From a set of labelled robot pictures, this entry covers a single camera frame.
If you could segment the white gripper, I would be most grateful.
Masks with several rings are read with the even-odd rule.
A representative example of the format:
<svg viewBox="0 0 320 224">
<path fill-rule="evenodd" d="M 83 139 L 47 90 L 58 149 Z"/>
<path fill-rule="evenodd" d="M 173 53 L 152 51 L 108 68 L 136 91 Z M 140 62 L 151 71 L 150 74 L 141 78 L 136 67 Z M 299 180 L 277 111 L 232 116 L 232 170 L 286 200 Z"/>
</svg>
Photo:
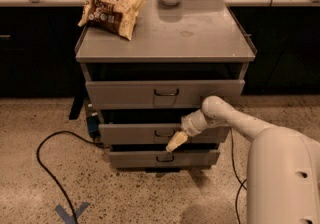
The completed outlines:
<svg viewBox="0 0 320 224">
<path fill-rule="evenodd" d="M 208 118 L 202 110 L 197 110 L 183 116 L 181 119 L 181 129 L 184 131 L 177 131 L 166 146 L 167 152 L 173 152 L 183 143 L 188 140 L 189 137 L 195 137 L 201 134 L 209 127 L 211 119 Z"/>
</svg>

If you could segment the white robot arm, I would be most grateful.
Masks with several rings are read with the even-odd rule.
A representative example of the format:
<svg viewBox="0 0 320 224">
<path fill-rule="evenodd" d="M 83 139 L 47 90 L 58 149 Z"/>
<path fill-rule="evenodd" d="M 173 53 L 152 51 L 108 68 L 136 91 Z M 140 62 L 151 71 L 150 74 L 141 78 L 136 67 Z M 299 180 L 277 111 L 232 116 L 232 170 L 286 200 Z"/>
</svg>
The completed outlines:
<svg viewBox="0 0 320 224">
<path fill-rule="evenodd" d="M 247 224 L 320 224 L 320 143 L 286 127 L 244 114 L 209 96 L 181 118 L 166 146 L 174 151 L 209 128 L 229 125 L 250 142 Z"/>
</svg>

